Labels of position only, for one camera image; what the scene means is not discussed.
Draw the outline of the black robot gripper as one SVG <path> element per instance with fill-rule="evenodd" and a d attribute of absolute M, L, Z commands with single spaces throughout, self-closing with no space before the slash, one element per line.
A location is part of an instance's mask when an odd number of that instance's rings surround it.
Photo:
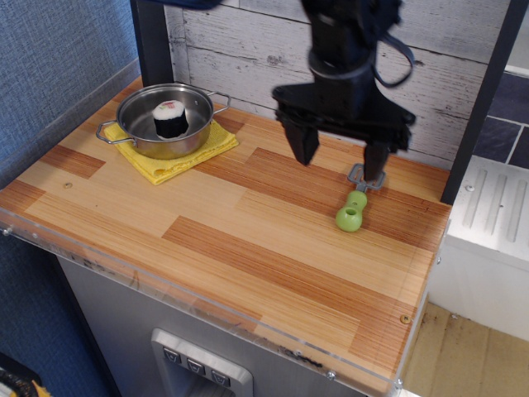
<path fill-rule="evenodd" d="M 319 147 L 319 132 L 367 143 L 364 177 L 377 180 L 389 153 L 407 150 L 415 116 L 386 98 L 371 72 L 352 79 L 325 79 L 274 88 L 276 117 L 294 154 L 309 165 Z"/>

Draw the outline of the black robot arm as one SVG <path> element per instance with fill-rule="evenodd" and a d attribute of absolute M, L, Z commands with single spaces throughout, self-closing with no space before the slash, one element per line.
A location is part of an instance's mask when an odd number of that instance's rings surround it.
<path fill-rule="evenodd" d="M 411 50 L 389 34 L 399 23 L 399 1 L 305 1 L 311 23 L 310 84 L 274 88 L 276 117 L 298 162 L 309 165 L 319 132 L 365 142 L 363 178 L 379 179 L 390 154 L 408 149 L 416 117 L 380 92 L 395 88 L 376 69 L 380 42 L 414 61 Z"/>

